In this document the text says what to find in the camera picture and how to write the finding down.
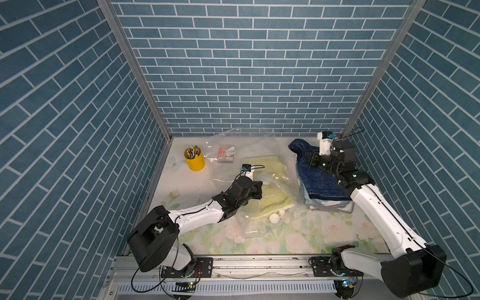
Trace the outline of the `navy blue star blanket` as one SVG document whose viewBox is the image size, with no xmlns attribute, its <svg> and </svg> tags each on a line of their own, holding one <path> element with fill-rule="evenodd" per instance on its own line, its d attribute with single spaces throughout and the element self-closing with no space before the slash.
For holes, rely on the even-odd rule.
<svg viewBox="0 0 480 300">
<path fill-rule="evenodd" d="M 336 205 L 341 201 L 351 201 L 331 174 L 307 165 L 307 152 L 319 151 L 319 147 L 312 146 L 303 139 L 295 139 L 288 148 L 296 155 L 297 177 L 307 205 L 321 205 L 323 201 L 332 201 Z"/>
</svg>

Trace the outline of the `light green fluffy blanket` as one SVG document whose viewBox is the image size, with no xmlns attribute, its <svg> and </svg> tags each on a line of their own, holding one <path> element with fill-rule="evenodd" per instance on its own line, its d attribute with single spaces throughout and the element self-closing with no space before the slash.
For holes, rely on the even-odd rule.
<svg viewBox="0 0 480 300">
<path fill-rule="evenodd" d="M 280 222 L 287 210 L 296 206 L 296 196 L 290 187 L 286 165 L 275 155 L 247 157 L 242 163 L 252 165 L 254 181 L 262 181 L 262 199 L 248 202 L 248 217 L 272 224 Z"/>
</svg>

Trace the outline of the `clear plastic vacuum bag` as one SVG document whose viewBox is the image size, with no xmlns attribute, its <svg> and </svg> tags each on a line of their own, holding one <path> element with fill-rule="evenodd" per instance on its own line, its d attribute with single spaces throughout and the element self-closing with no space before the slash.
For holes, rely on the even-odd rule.
<svg viewBox="0 0 480 300">
<path fill-rule="evenodd" d="M 289 143 L 273 132 L 247 135 L 234 128 L 202 144 L 215 186 L 227 188 L 241 176 L 262 184 L 261 199 L 249 200 L 233 217 L 245 238 L 267 235 L 305 206 Z"/>
</svg>

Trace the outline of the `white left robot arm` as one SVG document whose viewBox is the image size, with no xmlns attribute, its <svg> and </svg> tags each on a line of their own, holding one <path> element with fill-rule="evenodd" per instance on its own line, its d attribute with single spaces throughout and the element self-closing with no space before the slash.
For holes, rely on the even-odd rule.
<svg viewBox="0 0 480 300">
<path fill-rule="evenodd" d="M 192 270 L 196 257 L 188 246 L 180 244 L 180 236 L 232 218 L 250 200 L 262 198 L 262 186 L 261 181 L 240 176 L 227 191 L 204 204 L 172 211 L 154 207 L 127 237 L 139 270 L 147 272 L 160 265 L 176 271 Z"/>
</svg>

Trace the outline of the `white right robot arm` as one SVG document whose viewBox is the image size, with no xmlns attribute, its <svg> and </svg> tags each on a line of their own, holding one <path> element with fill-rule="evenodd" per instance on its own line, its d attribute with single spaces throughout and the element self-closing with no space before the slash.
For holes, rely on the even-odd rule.
<svg viewBox="0 0 480 300">
<path fill-rule="evenodd" d="M 311 169 L 331 175 L 336 185 L 359 206 L 381 234 L 389 253 L 373 254 L 352 245 L 332 250 L 329 265 L 336 276 L 353 272 L 382 281 L 393 295 L 405 298 L 439 285 L 446 253 L 415 233 L 385 200 L 372 177 L 356 166 L 356 148 L 346 140 L 332 140 L 329 151 L 302 151 Z"/>
</svg>

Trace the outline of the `white plastic bag clip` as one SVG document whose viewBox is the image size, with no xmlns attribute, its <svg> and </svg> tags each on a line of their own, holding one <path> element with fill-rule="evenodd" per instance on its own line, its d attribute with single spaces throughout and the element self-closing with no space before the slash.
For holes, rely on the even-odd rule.
<svg viewBox="0 0 480 300">
<path fill-rule="evenodd" d="M 234 146 L 231 146 L 231 147 L 227 148 L 226 150 L 224 150 L 223 155 L 224 155 L 225 157 L 231 157 L 231 156 L 233 156 L 235 153 L 236 153 L 235 147 L 234 147 Z"/>
</svg>

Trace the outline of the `highlighter marker pack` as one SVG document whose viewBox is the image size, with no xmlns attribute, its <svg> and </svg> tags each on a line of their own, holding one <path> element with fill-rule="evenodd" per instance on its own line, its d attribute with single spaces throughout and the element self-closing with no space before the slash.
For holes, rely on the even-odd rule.
<svg viewBox="0 0 480 300">
<path fill-rule="evenodd" d="M 233 163 L 235 160 L 236 147 L 233 145 L 221 145 L 217 153 L 218 163 Z"/>
</svg>

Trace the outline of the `yellow metal pen bucket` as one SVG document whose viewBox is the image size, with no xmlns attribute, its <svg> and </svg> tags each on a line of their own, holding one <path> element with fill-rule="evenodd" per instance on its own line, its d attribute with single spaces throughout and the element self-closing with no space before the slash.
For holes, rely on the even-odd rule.
<svg viewBox="0 0 480 300">
<path fill-rule="evenodd" d="M 201 152 L 201 156 L 197 157 L 196 159 L 186 159 L 186 164 L 188 165 L 191 171 L 198 172 L 203 170 L 205 168 L 205 160 L 202 152 Z"/>
</svg>

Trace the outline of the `pens in bucket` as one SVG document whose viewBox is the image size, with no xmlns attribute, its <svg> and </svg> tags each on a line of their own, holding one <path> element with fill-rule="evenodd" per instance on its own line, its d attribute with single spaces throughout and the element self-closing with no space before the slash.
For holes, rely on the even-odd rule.
<svg viewBox="0 0 480 300">
<path fill-rule="evenodd" d="M 187 160 L 194 160 L 201 156 L 201 149 L 198 146 L 191 146 L 185 150 L 184 156 Z"/>
</svg>

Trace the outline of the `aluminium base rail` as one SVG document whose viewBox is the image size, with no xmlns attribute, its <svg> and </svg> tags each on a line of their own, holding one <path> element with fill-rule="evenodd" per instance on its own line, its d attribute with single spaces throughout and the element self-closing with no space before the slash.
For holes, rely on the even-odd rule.
<svg viewBox="0 0 480 300">
<path fill-rule="evenodd" d="M 346 283 L 356 280 L 359 300 L 394 299 L 388 288 L 367 274 L 352 272 L 336 276 L 326 256 L 292 255 L 213 255 L 198 256 L 192 274 L 181 276 L 169 267 L 141 272 L 135 258 L 117 256 L 107 275 L 99 298 L 117 300 L 121 296 L 170 300 L 213 299 L 214 297 L 326 296 L 350 294 Z"/>
</svg>

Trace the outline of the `right aluminium corner post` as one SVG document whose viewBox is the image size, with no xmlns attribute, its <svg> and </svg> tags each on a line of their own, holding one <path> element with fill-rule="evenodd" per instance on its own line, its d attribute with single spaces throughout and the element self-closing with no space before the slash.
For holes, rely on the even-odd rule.
<svg viewBox="0 0 480 300">
<path fill-rule="evenodd" d="M 350 118 L 348 119 L 345 127 L 341 131 L 342 135 L 347 135 L 355 126 L 357 120 L 360 118 L 361 113 L 368 104 L 371 96 L 381 81 L 381 78 L 385 74 L 388 66 L 395 57 L 395 54 L 399 50 L 403 40 L 405 39 L 408 31 L 418 17 L 421 9 L 425 5 L 426 0 L 413 0 L 407 8 L 404 17 L 402 18 L 399 27 L 392 36 L 391 41 L 386 48 L 386 51 L 382 55 L 380 62 L 374 70 L 370 82 L 366 85 L 366 88 L 359 98 L 356 107 L 353 109 Z"/>
</svg>

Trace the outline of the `aluminium corner post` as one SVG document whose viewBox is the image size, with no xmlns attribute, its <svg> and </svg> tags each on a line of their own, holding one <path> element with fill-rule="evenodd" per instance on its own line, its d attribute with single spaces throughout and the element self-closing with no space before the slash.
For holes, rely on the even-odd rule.
<svg viewBox="0 0 480 300">
<path fill-rule="evenodd" d="M 342 135 L 347 135 L 355 126 L 357 120 L 360 118 L 361 113 L 368 104 L 371 96 L 381 81 L 381 78 L 385 74 L 388 66 L 395 57 L 395 54 L 399 50 L 403 40 L 405 39 L 408 31 L 418 17 L 421 9 L 425 5 L 426 0 L 413 0 L 407 8 L 404 17 L 402 18 L 399 27 L 392 36 L 391 41 L 386 48 L 386 51 L 382 55 L 380 62 L 374 70 L 370 82 L 366 85 L 366 88 L 359 98 L 356 107 L 353 109 L 350 118 L 348 119 L 345 127 L 341 131 Z"/>
<path fill-rule="evenodd" d="M 118 43 L 118 46 L 122 54 L 126 59 L 126 62 L 128 63 L 132 71 L 132 74 L 134 75 L 134 78 L 143 96 L 145 97 L 147 105 L 149 106 L 163 136 L 165 137 L 167 143 L 171 143 L 173 140 L 173 137 L 171 136 L 171 133 L 169 132 L 163 117 L 161 116 L 158 105 L 156 104 L 156 101 L 151 92 L 151 89 L 148 86 L 146 78 L 141 70 L 138 60 L 136 59 L 134 51 L 130 45 L 130 42 L 128 41 L 126 33 L 121 25 L 119 17 L 116 14 L 116 11 L 113 7 L 112 2 L 107 0 L 98 0 L 97 3 Z"/>
</svg>

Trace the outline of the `left aluminium corner post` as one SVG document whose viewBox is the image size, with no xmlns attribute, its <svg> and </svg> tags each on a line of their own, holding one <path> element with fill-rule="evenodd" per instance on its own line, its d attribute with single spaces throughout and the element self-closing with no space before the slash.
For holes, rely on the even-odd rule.
<svg viewBox="0 0 480 300">
<path fill-rule="evenodd" d="M 107 0 L 98 0 L 97 3 L 118 43 L 118 46 L 122 54 L 126 59 L 126 62 L 128 63 L 132 71 L 132 74 L 134 75 L 134 78 L 143 96 L 145 97 L 147 105 L 149 106 L 163 136 L 165 137 L 167 143 L 171 143 L 173 140 L 173 137 L 171 136 L 171 133 L 169 132 L 163 117 L 161 116 L 158 105 L 156 104 L 156 101 L 151 92 L 151 89 L 148 86 L 146 78 L 141 70 L 138 60 L 136 59 L 134 51 L 130 45 L 130 42 L 128 41 L 126 33 L 121 25 L 119 17 L 116 14 L 116 11 L 113 7 L 112 2 Z"/>
</svg>

